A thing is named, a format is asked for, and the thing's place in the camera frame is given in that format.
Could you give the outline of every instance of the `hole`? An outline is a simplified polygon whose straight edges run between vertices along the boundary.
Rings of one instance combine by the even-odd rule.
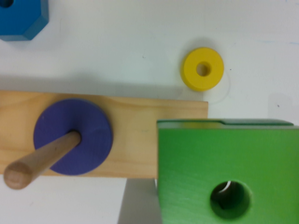
[[[79,144],[78,144],[78,145],[80,145],[81,142],[82,142],[82,134],[81,134],[78,130],[76,130],[76,129],[71,129],[71,130],[69,130],[68,132],[66,132],[65,134],[67,134],[67,133],[71,133],[71,132],[76,132],[76,133],[80,134],[81,141],[80,141]]]
[[[0,0],[0,7],[11,7],[14,0]]]
[[[196,72],[201,77],[207,77],[211,69],[208,63],[199,63],[196,67]]]
[[[249,191],[241,184],[227,181],[213,189],[210,204],[219,217],[241,217],[249,208]]]

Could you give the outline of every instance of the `dowel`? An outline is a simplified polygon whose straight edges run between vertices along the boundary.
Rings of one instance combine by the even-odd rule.
[[[23,189],[47,171],[81,141],[78,132],[67,133],[35,152],[12,162],[4,171],[4,180],[11,189]]]

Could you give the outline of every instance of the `yellow ring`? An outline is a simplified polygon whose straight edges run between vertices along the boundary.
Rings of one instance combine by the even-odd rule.
[[[197,67],[202,66],[205,73],[201,76]],[[224,64],[221,56],[214,49],[200,48],[191,51],[181,68],[181,78],[194,91],[207,91],[215,87],[222,79]]]

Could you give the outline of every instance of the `purple disc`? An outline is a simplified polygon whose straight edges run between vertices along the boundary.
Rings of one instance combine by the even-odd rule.
[[[62,100],[49,106],[38,118],[35,148],[70,131],[79,132],[81,142],[50,169],[62,175],[83,175],[107,158],[113,142],[111,127],[105,113],[94,103],[81,99]]]

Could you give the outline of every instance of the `wooden board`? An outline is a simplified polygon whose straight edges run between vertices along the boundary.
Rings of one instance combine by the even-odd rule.
[[[156,178],[157,119],[206,119],[207,102],[121,98],[20,91],[0,91],[0,173],[35,150],[33,133],[39,115],[66,98],[82,98],[107,114],[113,147],[106,161],[86,176]],[[58,175],[48,170],[45,175]]]

